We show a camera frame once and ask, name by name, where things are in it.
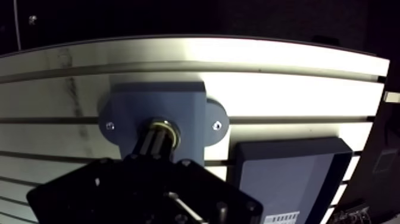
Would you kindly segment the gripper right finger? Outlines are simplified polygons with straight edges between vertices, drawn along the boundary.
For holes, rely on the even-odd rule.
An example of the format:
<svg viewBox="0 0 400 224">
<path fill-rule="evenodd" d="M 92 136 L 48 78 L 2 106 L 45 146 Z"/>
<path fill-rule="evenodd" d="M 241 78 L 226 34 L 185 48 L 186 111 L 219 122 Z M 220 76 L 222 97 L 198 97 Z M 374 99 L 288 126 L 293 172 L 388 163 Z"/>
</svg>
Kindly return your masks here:
<svg viewBox="0 0 400 224">
<path fill-rule="evenodd" d="M 157 129 L 157 223 L 260 223 L 263 206 L 193 160 L 173 163 L 176 133 Z"/>
</svg>

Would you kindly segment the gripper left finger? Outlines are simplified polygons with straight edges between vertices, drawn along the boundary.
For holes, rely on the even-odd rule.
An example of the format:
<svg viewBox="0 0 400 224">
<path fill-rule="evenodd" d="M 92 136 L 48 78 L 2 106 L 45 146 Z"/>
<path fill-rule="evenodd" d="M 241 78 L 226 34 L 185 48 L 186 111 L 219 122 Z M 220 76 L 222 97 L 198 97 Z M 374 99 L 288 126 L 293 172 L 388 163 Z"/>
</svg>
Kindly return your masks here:
<svg viewBox="0 0 400 224">
<path fill-rule="evenodd" d="M 122 161 L 96 160 L 27 193 L 39 223 L 174 223 L 172 138 L 148 129 Z"/>
</svg>

